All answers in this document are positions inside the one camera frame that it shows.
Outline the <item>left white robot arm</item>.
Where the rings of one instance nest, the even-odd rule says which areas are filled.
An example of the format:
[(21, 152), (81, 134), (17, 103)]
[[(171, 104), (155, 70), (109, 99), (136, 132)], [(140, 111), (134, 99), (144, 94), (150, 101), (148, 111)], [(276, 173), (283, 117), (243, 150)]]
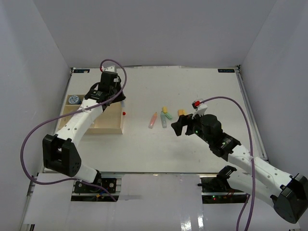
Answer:
[(85, 181), (91, 192), (102, 186), (96, 169), (82, 163), (77, 147), (95, 119), (112, 104), (125, 100), (121, 90), (121, 78), (110, 67), (102, 71), (100, 82), (91, 86), (84, 96), (78, 112), (54, 135), (46, 135), (42, 141), (44, 167), (71, 178)]

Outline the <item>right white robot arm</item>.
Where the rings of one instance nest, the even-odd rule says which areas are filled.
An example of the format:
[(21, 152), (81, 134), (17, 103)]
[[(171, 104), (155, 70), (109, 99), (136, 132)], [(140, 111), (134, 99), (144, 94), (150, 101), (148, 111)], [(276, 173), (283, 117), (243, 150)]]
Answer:
[(296, 224), (308, 209), (308, 179), (302, 174), (291, 175), (252, 157), (237, 139), (223, 132), (215, 115), (181, 115), (171, 124), (177, 136), (186, 127), (186, 135), (205, 141), (210, 151), (230, 163), (217, 175), (218, 188), (232, 188), (257, 197), (273, 207), (285, 221)]

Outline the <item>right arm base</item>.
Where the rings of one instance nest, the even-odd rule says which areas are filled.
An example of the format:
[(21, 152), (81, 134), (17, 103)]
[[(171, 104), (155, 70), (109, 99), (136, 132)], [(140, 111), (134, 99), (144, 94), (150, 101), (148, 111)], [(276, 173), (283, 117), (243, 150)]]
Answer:
[(246, 193), (230, 187), (224, 181), (216, 177), (202, 177), (197, 184), (201, 188), (202, 202), (209, 204), (243, 204), (246, 199)]

